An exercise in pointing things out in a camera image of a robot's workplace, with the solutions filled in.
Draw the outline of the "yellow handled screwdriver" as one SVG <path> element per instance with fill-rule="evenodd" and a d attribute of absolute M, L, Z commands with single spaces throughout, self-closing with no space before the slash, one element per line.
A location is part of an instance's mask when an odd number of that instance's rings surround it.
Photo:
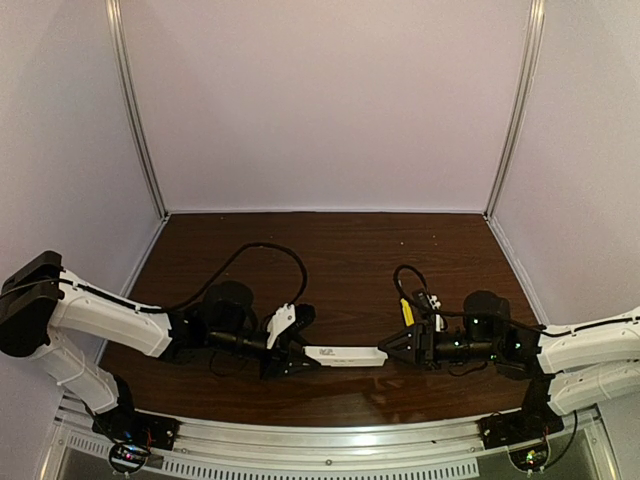
<path fill-rule="evenodd" d="M 401 305 L 401 311 L 402 311 L 402 316 L 403 316 L 405 326 L 406 327 L 412 326 L 415 323 L 415 320 L 414 320 L 411 305 L 404 298 L 400 299 L 400 305 Z"/>

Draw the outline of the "white remote control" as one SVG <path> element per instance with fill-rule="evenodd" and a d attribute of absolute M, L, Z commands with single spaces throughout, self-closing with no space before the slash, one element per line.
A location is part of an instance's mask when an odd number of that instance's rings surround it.
<path fill-rule="evenodd" d="M 305 346 L 304 354 L 322 367 L 382 367 L 388 355 L 376 347 Z"/>

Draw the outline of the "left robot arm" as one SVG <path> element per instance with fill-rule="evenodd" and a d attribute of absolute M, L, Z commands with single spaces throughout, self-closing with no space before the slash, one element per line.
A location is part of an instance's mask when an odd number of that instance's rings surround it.
<path fill-rule="evenodd" d="M 1 289 L 1 351 L 37 362 L 78 396 L 101 422 L 131 424 L 135 409 L 125 381 L 90 362 L 66 336 L 75 330 L 170 363 L 201 351 L 260 363 L 262 377 L 296 362 L 317 366 L 302 351 L 299 331 L 316 316 L 309 304 L 279 307 L 257 327 L 250 290 L 237 282 L 210 286 L 205 298 L 174 311 L 140 304 L 84 282 L 45 251 L 11 275 Z"/>

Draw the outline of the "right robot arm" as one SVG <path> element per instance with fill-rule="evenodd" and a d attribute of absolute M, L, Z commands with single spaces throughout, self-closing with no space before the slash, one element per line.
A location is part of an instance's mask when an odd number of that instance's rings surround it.
<path fill-rule="evenodd" d="M 404 363 L 437 369 L 443 364 L 493 364 L 503 376 L 527 380 L 532 402 L 564 416 L 639 391 L 639 311 L 574 325 L 529 326 L 513 320 L 507 299 L 479 290 L 460 312 L 461 329 L 436 327 L 445 318 L 423 291 L 408 303 L 418 317 L 378 348 Z"/>

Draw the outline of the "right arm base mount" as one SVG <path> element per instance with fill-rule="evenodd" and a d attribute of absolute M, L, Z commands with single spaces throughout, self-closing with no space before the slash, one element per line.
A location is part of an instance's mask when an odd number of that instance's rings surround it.
<path fill-rule="evenodd" d="M 484 448 L 505 447 L 510 464 L 527 475 L 543 472 L 551 464 L 550 436 L 564 429 L 561 417 L 523 410 L 494 412 L 479 419 L 477 425 Z"/>

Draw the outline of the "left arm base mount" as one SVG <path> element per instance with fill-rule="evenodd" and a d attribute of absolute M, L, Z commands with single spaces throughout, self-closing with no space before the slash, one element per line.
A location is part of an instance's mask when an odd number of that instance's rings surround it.
<path fill-rule="evenodd" d="M 89 412 L 92 430 L 111 443 L 107 461 L 117 473 L 128 477 L 154 457 L 154 450 L 172 451 L 180 422 L 171 417 L 141 413 Z"/>

